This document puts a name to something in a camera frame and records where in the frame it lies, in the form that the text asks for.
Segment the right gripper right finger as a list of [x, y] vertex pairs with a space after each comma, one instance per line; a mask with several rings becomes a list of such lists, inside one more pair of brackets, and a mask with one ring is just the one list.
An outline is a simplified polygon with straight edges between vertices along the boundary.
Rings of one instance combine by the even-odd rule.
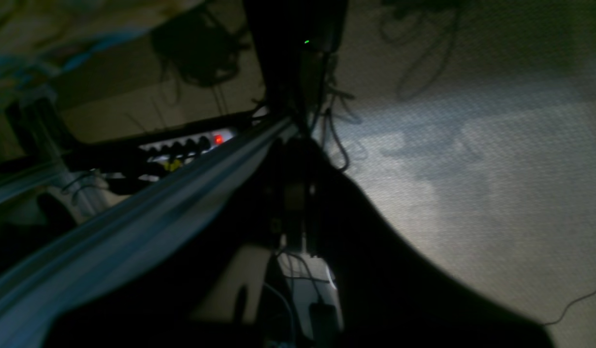
[[337, 348], [552, 348], [541, 325], [486, 299], [420, 254], [362, 190], [306, 146], [315, 255], [335, 276]]

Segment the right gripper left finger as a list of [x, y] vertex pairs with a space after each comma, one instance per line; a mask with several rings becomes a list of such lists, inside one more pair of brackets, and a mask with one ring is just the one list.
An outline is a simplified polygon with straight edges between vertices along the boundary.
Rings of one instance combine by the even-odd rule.
[[116, 290], [59, 316], [46, 348], [304, 348], [278, 263], [280, 177], [274, 141], [202, 232]]

